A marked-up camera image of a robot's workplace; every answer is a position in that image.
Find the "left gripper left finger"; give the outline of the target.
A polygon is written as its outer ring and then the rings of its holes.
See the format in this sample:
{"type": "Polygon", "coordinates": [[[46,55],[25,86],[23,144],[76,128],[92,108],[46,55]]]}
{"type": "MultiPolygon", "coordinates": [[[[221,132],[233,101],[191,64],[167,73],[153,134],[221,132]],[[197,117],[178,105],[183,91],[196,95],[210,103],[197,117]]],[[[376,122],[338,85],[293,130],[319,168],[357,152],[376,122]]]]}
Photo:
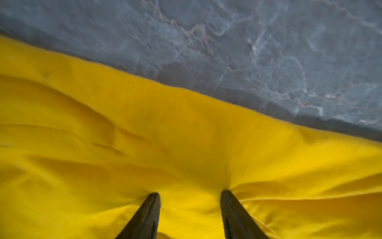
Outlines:
{"type": "Polygon", "coordinates": [[[116,239],[156,239],[160,208],[160,195],[149,194],[116,239]]]}

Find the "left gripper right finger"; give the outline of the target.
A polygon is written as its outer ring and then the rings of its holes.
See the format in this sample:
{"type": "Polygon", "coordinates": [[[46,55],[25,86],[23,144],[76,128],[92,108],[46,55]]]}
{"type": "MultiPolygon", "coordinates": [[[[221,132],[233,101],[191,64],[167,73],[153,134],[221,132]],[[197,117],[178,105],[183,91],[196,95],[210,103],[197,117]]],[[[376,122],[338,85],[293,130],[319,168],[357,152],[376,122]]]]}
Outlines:
{"type": "Polygon", "coordinates": [[[231,191],[222,191],[220,207],[226,239],[269,239],[231,191]]]}

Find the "yellow t-shirt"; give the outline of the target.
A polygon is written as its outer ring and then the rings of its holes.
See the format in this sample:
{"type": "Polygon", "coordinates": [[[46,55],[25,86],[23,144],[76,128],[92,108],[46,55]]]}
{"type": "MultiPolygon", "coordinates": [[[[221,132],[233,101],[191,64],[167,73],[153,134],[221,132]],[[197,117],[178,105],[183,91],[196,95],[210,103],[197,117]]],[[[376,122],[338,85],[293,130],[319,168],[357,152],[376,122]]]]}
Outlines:
{"type": "Polygon", "coordinates": [[[228,189],[272,239],[379,239],[382,145],[1,37],[1,238],[222,239],[228,189]]]}

